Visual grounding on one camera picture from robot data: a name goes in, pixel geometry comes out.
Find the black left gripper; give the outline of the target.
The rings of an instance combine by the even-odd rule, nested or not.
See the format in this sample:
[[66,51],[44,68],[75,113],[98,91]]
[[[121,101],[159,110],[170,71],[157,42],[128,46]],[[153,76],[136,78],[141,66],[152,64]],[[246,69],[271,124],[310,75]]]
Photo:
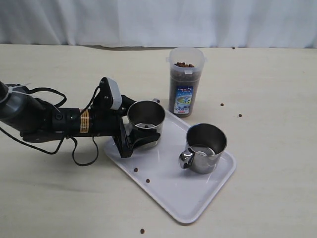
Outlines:
[[123,117],[127,116],[129,108],[135,100],[121,95],[122,103],[119,110],[112,110],[112,97],[107,77],[99,83],[99,93],[93,99],[90,107],[92,115],[93,135],[111,136],[122,158],[131,157],[133,150],[160,139],[160,133],[149,131],[131,131],[126,133]]

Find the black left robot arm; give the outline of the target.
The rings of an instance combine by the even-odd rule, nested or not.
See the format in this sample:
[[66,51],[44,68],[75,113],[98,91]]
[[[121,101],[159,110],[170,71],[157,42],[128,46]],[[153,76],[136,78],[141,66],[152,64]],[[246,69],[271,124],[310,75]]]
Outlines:
[[62,143],[66,138],[110,136],[121,157],[127,158],[134,149],[160,139],[155,128],[126,132],[123,117],[135,101],[122,95],[109,77],[101,79],[85,108],[64,108],[66,100],[63,93],[51,88],[1,83],[0,120],[19,131],[19,142],[28,147]]

